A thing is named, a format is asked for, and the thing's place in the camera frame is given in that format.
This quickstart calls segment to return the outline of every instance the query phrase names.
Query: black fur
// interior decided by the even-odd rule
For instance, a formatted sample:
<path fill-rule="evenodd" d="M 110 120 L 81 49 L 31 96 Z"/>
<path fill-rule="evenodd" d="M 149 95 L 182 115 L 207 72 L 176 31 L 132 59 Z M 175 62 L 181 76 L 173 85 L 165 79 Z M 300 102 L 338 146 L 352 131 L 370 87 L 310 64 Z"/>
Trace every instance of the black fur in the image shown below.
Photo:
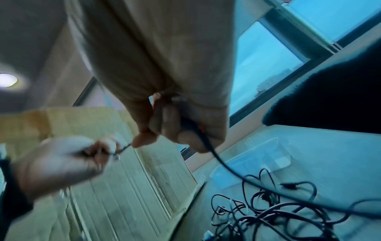
<path fill-rule="evenodd" d="M 264 116 L 265 125 L 381 133 L 381 41 L 311 75 Z"/>

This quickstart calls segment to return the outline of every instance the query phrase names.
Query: clear plastic box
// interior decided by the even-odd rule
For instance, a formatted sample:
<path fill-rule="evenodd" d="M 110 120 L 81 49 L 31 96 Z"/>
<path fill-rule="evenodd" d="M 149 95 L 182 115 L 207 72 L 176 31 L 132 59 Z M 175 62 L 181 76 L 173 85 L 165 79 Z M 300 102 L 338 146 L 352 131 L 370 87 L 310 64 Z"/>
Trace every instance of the clear plastic box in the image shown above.
<path fill-rule="evenodd" d="M 257 176 L 262 168 L 266 168 L 269 172 L 275 172 L 289 166 L 291 155 L 280 143 L 279 138 L 275 137 L 230 159 L 226 164 L 241 175 Z M 218 166 L 210 174 L 210 177 L 221 189 L 242 182 L 223 166 Z"/>

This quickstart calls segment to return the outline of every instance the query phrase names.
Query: sky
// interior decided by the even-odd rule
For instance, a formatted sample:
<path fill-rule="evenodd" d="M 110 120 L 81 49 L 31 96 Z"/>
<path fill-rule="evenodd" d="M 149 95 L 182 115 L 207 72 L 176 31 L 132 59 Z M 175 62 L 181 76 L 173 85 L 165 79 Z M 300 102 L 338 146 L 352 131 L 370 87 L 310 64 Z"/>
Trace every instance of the sky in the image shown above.
<path fill-rule="evenodd" d="M 381 0 L 293 0 L 287 8 L 333 42 L 379 12 Z M 238 40 L 230 114 L 254 99 L 258 84 L 302 64 L 261 23 L 253 24 Z"/>

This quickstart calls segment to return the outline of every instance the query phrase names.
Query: round light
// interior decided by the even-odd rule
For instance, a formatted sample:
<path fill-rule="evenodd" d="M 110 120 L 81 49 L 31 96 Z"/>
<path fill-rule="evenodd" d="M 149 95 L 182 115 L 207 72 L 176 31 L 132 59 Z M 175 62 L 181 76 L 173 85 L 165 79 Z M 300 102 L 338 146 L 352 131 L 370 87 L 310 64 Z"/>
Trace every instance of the round light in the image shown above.
<path fill-rule="evenodd" d="M 16 84 L 17 78 L 14 75 L 8 73 L 0 73 L 0 88 L 11 87 Z"/>

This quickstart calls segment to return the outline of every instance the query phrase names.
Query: black fabric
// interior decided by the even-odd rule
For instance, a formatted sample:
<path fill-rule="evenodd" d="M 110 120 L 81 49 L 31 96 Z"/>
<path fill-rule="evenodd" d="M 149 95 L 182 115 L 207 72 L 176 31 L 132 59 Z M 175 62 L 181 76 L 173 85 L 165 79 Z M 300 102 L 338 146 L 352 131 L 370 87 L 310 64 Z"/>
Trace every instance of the black fabric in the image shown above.
<path fill-rule="evenodd" d="M 6 188 L 0 201 L 0 240 L 4 240 L 13 220 L 33 209 L 33 203 L 21 192 L 13 178 L 9 160 L 0 160 L 0 168 L 6 182 Z"/>
<path fill-rule="evenodd" d="M 381 133 L 381 41 L 311 75 L 275 103 L 264 125 Z"/>

